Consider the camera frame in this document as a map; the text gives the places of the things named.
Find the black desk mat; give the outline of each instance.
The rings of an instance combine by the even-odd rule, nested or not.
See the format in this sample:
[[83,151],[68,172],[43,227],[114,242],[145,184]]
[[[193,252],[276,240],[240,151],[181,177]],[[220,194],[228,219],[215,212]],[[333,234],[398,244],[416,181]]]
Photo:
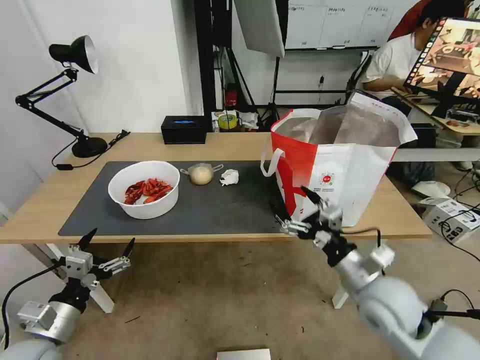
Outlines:
[[[201,161],[171,161],[178,169],[188,169]],[[208,161],[224,164],[212,181],[193,185],[188,175],[180,174],[178,202],[166,214],[147,220],[128,216],[108,194],[108,184],[129,161],[107,162],[81,198],[58,235],[82,236],[93,228],[97,235],[201,235],[201,234],[277,234],[280,225],[269,200],[281,202],[275,177],[265,178],[259,161]],[[222,186],[220,175],[226,169],[239,173],[239,182]]]

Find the red crayfish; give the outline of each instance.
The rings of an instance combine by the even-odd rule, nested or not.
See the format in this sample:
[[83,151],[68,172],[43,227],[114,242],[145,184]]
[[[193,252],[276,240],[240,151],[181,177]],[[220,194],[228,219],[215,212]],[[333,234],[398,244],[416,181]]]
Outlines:
[[144,204],[153,203],[163,198],[172,191],[172,189],[173,188],[163,180],[149,178],[145,181],[139,181],[130,185],[125,191],[125,201],[123,203],[133,205],[142,195],[148,197],[143,202]]

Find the red and white shopping bag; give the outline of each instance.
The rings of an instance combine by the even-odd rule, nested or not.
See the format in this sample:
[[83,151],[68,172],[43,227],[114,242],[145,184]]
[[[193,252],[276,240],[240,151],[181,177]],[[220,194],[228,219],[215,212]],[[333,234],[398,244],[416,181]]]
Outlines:
[[[327,125],[311,135],[311,129],[323,123]],[[333,135],[332,143],[305,142],[305,136],[310,141],[313,138],[317,142],[321,138],[325,140],[325,132]],[[338,143],[340,138],[356,137],[360,143]],[[405,115],[380,101],[355,93],[347,106],[323,111],[295,109],[273,124],[271,162],[265,169],[265,149],[260,167],[266,177],[276,174],[292,219],[301,220],[316,211],[301,190],[301,186],[306,186],[323,199],[339,205],[343,209],[342,225],[351,227],[367,208],[397,147],[415,139],[417,136]]]

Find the floor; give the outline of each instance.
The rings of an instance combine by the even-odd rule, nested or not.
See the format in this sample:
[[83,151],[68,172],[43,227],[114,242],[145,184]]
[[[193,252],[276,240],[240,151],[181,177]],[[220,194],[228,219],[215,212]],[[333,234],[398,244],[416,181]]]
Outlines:
[[[454,186],[462,173],[439,163],[437,177]],[[461,189],[471,186],[465,180]],[[415,196],[408,194],[409,201]],[[462,197],[480,202],[475,190]],[[408,281],[429,302],[450,288],[480,307],[480,263],[435,237],[390,241],[387,273]],[[480,254],[480,232],[461,245]],[[106,257],[117,245],[96,245]],[[353,301],[334,310],[336,274],[307,241],[279,243],[139,244],[132,267],[103,282],[116,305],[91,303],[65,359],[213,360],[219,350],[270,348],[272,359],[396,359],[357,316]],[[451,310],[467,302],[452,293]],[[480,321],[452,319],[480,339]]]

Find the bag handle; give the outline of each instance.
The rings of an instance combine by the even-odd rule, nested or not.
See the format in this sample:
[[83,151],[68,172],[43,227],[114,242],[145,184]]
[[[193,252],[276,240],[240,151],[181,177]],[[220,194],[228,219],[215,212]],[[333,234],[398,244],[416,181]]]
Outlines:
[[217,172],[218,170],[222,170],[223,168],[224,168],[224,165],[220,164],[220,165],[212,167],[211,169],[213,170],[213,172]]
[[271,157],[270,166],[268,167],[268,170],[265,170],[265,157],[267,156],[267,149],[268,144],[263,148],[263,151],[261,152],[260,169],[263,173],[263,176],[269,178],[277,171],[277,165],[279,164],[280,157],[285,154],[285,151],[279,148],[275,149]]

